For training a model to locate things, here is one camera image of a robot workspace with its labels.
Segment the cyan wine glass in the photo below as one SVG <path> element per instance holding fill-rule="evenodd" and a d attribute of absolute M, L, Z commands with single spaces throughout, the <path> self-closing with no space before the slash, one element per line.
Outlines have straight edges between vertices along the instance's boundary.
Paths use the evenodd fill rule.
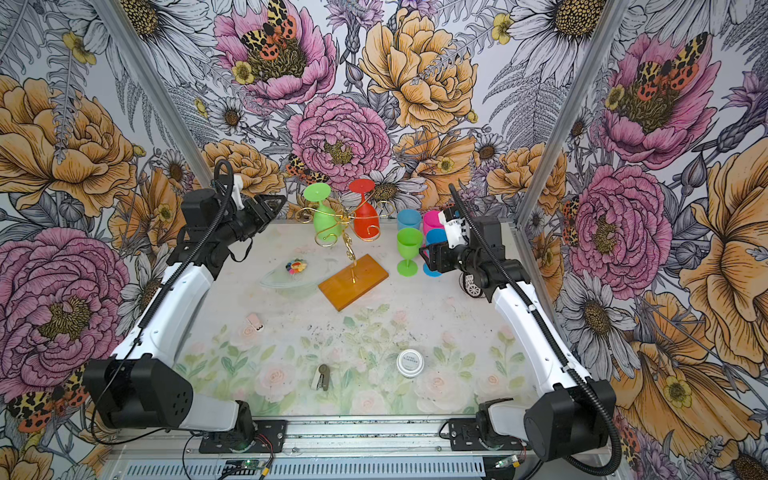
<path fill-rule="evenodd" d="M 446 240 L 447 240 L 447 236 L 443 229 L 434 228 L 427 232 L 427 235 L 426 235 L 427 246 L 436 244 L 436 243 L 442 243 L 442 242 L 445 242 Z M 423 271 L 429 277 L 435 278 L 435 277 L 441 276 L 440 272 L 431 270 L 427 264 L 424 264 Z"/>

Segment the green wine glass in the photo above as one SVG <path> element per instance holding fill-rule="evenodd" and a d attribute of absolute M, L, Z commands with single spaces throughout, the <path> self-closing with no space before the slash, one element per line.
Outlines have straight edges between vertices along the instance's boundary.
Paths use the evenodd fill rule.
<path fill-rule="evenodd" d="M 411 277 L 417 273 L 418 265 L 415 258 L 422 247 L 423 233 L 416 228 L 403 228 L 397 234 L 397 248 L 402 260 L 397 265 L 401 276 Z"/>
<path fill-rule="evenodd" d="M 313 217 L 315 240 L 321 246 L 333 245 L 342 237 L 340 217 L 326 203 L 330 195 L 331 187 L 322 182 L 309 185 L 303 193 L 305 200 L 313 204 L 310 211 Z"/>

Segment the magenta wine glass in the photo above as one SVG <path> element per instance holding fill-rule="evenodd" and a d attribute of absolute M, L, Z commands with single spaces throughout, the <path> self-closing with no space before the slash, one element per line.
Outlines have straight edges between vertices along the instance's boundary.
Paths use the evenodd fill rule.
<path fill-rule="evenodd" d="M 440 220 L 440 210 L 427 211 L 422 218 L 422 231 L 427 235 L 432 230 L 443 229 L 444 226 Z"/>

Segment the light blue wine glass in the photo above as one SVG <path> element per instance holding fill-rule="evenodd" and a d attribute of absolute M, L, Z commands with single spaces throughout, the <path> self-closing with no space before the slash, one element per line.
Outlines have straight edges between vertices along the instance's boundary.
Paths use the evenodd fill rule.
<path fill-rule="evenodd" d="M 406 228 L 421 229 L 422 216 L 418 210 L 404 209 L 397 213 L 397 227 L 399 230 Z"/>

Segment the red wine glass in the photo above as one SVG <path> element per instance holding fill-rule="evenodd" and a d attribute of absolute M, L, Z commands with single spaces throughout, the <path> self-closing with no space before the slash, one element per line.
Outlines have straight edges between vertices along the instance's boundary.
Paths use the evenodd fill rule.
<path fill-rule="evenodd" d="M 378 212 L 368 200 L 374 188 L 375 183 L 369 179 L 357 179 L 349 185 L 350 191 L 360 196 L 360 202 L 354 209 L 353 228 L 364 241 L 376 240 L 381 232 Z"/>

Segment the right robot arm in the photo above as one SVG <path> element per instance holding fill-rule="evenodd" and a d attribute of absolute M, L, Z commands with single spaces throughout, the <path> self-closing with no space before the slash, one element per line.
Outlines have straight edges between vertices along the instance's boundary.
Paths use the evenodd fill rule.
<path fill-rule="evenodd" d="M 527 408 L 509 398 L 481 403 L 476 440 L 486 448 L 512 441 L 540 462 L 563 459 L 595 477 L 614 474 L 622 461 L 614 389 L 594 379 L 568 349 L 522 263 L 507 258 L 499 220 L 473 215 L 457 189 L 450 193 L 452 206 L 439 213 L 445 241 L 423 246 L 419 254 L 432 271 L 460 272 L 507 321 L 528 358 L 538 395 Z"/>

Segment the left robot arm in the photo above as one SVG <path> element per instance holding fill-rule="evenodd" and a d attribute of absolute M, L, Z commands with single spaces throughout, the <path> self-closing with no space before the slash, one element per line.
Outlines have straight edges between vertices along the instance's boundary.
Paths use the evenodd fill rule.
<path fill-rule="evenodd" d="M 256 437 L 248 404 L 195 392 L 174 369 L 176 357 L 232 245 L 251 243 L 276 219 L 283 195 L 242 195 L 233 164 L 219 160 L 210 187 L 187 193 L 186 224 L 159 289 L 126 338 L 105 359 L 91 360 L 84 386 L 94 401 L 90 422 L 110 429 L 199 433 L 214 445 L 243 451 Z"/>

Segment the orange wooden rack base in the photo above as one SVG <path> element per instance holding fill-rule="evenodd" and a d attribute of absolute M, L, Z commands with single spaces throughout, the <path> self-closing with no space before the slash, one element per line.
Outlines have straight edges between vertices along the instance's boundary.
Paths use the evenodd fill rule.
<path fill-rule="evenodd" d="M 331 305 L 341 312 L 389 277 L 389 273 L 366 254 L 318 285 Z"/>

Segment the white mesh sink strainer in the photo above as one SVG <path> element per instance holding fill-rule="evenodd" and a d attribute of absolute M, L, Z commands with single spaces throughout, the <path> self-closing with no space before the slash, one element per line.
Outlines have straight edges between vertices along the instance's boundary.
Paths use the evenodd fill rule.
<path fill-rule="evenodd" d="M 462 275 L 461 286 L 463 291 L 473 299 L 484 296 L 483 290 L 474 283 L 473 276 L 470 274 Z"/>

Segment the clear dish with candies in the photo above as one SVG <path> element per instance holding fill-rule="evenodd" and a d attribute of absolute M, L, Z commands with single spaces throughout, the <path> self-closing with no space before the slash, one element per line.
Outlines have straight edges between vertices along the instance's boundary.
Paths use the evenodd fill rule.
<path fill-rule="evenodd" d="M 323 259 L 293 257 L 266 274 L 260 284 L 275 290 L 306 287 L 319 284 L 328 272 L 328 264 Z"/>

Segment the white round jar lid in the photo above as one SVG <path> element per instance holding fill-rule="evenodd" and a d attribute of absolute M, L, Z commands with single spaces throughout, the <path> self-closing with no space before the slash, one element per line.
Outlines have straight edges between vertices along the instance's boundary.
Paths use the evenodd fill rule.
<path fill-rule="evenodd" d="M 419 351 L 405 349 L 396 358 L 396 368 L 403 377 L 415 378 L 423 372 L 425 360 Z"/>

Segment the small grey key fob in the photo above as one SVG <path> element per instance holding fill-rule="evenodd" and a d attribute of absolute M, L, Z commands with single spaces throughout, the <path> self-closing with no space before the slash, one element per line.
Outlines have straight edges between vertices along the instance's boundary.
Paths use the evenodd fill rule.
<path fill-rule="evenodd" d="M 315 390 L 328 391 L 330 387 L 330 367 L 327 364 L 321 364 L 315 370 L 315 375 L 311 382 L 311 387 Z"/>

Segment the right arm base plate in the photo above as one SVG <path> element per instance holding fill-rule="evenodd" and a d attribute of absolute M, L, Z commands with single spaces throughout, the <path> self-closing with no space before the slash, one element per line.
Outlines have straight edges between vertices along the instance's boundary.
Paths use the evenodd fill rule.
<path fill-rule="evenodd" d="M 474 418 L 451 418 L 443 423 L 438 435 L 447 440 L 454 452 L 513 451 L 522 452 L 526 447 L 516 437 L 483 437 Z"/>

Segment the aluminium front rail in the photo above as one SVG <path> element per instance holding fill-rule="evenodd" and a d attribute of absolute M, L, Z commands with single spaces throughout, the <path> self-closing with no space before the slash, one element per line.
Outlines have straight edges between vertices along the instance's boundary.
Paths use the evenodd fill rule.
<path fill-rule="evenodd" d="M 454 452 L 438 432 L 472 415 L 298 416 L 281 453 L 201 454 L 203 435 L 155 434 L 107 457 L 103 479 L 583 479 L 563 460 L 522 452 Z"/>

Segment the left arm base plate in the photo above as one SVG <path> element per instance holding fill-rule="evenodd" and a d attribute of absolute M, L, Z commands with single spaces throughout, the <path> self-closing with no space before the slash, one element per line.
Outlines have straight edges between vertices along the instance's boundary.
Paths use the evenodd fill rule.
<path fill-rule="evenodd" d="M 250 427 L 205 433 L 201 454 L 281 453 L 287 437 L 287 420 L 253 420 Z"/>

